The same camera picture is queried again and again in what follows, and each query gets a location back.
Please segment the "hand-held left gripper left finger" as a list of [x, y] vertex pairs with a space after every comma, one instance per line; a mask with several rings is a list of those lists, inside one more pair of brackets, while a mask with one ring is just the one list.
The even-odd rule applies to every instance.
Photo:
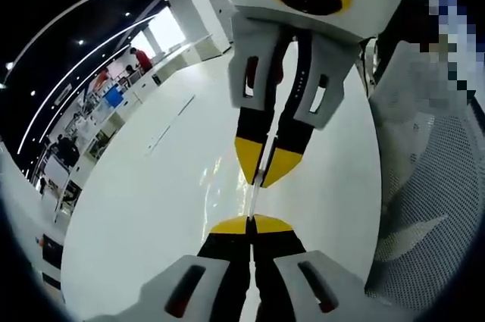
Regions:
[[212, 227], [197, 255], [184, 255], [148, 281], [129, 321], [215, 321], [218, 309], [240, 313], [249, 287], [249, 219]]

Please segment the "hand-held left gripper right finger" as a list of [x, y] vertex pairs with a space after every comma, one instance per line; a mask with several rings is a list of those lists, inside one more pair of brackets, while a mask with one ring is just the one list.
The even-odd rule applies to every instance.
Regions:
[[321, 251], [306, 251], [286, 222], [252, 219], [259, 321], [400, 321], [399, 308], [365, 295], [363, 280]]

